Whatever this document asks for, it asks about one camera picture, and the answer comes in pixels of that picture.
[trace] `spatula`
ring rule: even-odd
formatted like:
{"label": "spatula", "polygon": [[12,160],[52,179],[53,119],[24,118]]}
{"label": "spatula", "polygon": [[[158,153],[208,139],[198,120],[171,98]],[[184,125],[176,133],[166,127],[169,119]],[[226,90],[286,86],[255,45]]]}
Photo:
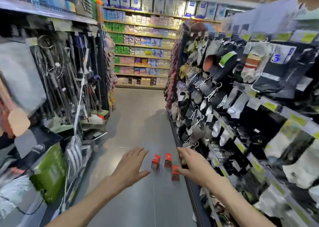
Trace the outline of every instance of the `spatula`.
{"label": "spatula", "polygon": [[9,110],[8,121],[15,136],[22,135],[30,126],[28,116],[11,99],[6,86],[0,78],[0,97]]}

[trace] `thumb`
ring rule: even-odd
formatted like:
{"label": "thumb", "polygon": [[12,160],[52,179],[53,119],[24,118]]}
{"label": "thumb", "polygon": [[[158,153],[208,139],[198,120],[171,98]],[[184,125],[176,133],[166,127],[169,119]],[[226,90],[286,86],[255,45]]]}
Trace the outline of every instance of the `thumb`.
{"label": "thumb", "polygon": [[151,173],[151,171],[145,170],[145,171],[141,171],[138,173],[138,180],[141,180],[142,178],[146,177],[147,175],[149,175]]}
{"label": "thumb", "polygon": [[187,178],[191,176],[191,172],[188,169],[176,168],[175,171]]}

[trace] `gray tiled floor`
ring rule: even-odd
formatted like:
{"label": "gray tiled floor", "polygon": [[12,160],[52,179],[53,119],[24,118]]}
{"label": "gray tiled floor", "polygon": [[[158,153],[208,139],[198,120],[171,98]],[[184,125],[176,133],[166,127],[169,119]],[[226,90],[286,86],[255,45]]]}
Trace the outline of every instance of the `gray tiled floor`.
{"label": "gray tiled floor", "polygon": [[163,92],[116,88],[115,97],[116,110],[111,112],[108,134],[102,139],[105,143],[94,153],[75,202],[110,175],[122,155],[133,147],[150,151],[142,170],[151,169],[155,154],[161,156],[161,166],[110,201],[89,227],[196,227],[184,178],[172,182],[170,170],[164,168],[165,153],[172,154],[176,165],[178,155]]}

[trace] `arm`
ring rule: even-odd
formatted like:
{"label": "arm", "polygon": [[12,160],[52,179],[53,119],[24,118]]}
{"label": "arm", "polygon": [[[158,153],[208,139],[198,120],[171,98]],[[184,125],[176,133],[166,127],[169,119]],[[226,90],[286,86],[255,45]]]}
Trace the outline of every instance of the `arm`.
{"label": "arm", "polygon": [[102,180],[82,201],[56,217],[46,227],[86,227],[112,198],[151,173],[139,171],[147,153],[143,148],[134,148],[127,152],[111,176]]}
{"label": "arm", "polygon": [[254,209],[236,191],[228,178],[214,171],[209,162],[199,153],[189,148],[179,148],[178,152],[189,169],[177,171],[193,182],[208,189],[231,213],[240,227],[275,227],[265,216]]}

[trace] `left hand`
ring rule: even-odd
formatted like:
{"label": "left hand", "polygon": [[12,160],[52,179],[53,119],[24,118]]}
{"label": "left hand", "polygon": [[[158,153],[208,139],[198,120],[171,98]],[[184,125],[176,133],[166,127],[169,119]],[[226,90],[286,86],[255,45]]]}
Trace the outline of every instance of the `left hand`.
{"label": "left hand", "polygon": [[118,182],[123,190],[151,173],[147,170],[139,171],[147,153],[148,150],[144,150],[143,147],[134,148],[125,153],[118,163],[111,177]]}

